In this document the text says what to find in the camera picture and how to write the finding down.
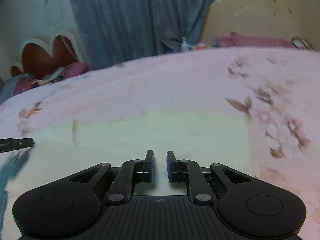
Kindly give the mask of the white pump bottle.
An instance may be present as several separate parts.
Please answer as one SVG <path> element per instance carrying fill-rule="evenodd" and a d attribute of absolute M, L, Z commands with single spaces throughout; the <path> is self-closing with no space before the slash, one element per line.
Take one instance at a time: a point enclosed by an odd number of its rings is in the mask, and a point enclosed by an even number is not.
<path fill-rule="evenodd" d="M 185 37 L 182 37 L 182 42 L 181 42 L 181 52 L 186 52 L 190 50 L 190 45 L 186 41 Z"/>

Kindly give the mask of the pile of colourful clothes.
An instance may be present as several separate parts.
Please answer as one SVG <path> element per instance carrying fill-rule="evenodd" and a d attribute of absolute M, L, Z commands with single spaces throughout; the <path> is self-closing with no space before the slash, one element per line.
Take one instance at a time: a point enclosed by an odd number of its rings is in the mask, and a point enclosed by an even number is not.
<path fill-rule="evenodd" d="M 50 83 L 59 82 L 68 78 L 82 75 L 89 71 L 89 66 L 86 63 L 76 62 L 67 67 L 60 67 L 52 74 L 42 78 L 36 78 L 33 74 L 20 74 L 7 80 L 1 88 L 1 104 L 23 92 L 36 87 L 47 85 Z"/>

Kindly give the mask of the cream white knit garment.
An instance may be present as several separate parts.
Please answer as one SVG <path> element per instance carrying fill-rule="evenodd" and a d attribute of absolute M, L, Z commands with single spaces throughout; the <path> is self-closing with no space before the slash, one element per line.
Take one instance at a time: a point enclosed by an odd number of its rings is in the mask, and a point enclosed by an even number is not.
<path fill-rule="evenodd" d="M 247 125 L 242 116 L 194 112 L 149 112 L 124 120 L 61 122 L 38 131 L 27 130 L 35 146 L 20 162 L 20 171 L 7 184 L 11 197 L 63 178 L 99 163 L 121 165 L 143 159 L 148 150 L 155 156 L 151 185 L 138 193 L 182 194 L 168 182 L 166 154 L 189 159 L 201 166 L 222 163 L 251 174 Z"/>

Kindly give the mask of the blue curtain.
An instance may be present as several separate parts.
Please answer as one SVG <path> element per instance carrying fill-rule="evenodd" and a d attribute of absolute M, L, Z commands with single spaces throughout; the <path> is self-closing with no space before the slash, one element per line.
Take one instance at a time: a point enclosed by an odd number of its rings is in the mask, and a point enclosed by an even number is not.
<path fill-rule="evenodd" d="M 181 51 L 199 42 L 214 0 L 70 0 L 94 69 Z"/>

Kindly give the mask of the cream round headboard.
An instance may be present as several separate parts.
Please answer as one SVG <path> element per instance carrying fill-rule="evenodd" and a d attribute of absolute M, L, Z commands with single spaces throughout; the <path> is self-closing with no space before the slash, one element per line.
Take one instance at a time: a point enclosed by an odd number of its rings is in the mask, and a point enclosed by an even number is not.
<path fill-rule="evenodd" d="M 255 38 L 300 38 L 319 50 L 319 3 L 302 0 L 216 0 L 208 11 L 200 41 L 231 32 Z"/>

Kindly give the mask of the pink floral bed sheet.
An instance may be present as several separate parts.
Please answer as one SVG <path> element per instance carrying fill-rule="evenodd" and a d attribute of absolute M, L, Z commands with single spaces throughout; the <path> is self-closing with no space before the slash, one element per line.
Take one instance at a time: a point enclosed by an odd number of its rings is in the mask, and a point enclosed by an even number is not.
<path fill-rule="evenodd" d="M 226 48 L 150 57 L 34 88 L 1 105 L 1 137 L 78 120 L 124 120 L 149 112 L 242 116 L 250 175 L 297 194 L 302 239 L 319 239 L 319 53 Z M 1 239 L 18 239 L 6 189 L 29 154 L 1 155 Z"/>

